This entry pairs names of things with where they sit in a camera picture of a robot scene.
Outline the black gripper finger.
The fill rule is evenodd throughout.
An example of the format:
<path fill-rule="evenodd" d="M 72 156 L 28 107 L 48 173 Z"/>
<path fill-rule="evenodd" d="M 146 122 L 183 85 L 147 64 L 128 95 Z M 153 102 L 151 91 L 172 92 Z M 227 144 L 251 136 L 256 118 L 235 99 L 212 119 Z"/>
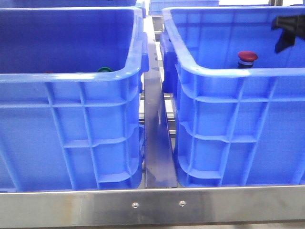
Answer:
<path fill-rule="evenodd" d="M 295 45 L 296 36 L 290 33 L 282 33 L 278 42 L 275 45 L 275 53 L 280 53 L 281 51 Z"/>
<path fill-rule="evenodd" d="M 305 35 L 305 16 L 278 16 L 271 25 L 271 29 L 283 29 L 285 32 L 295 36 Z"/>

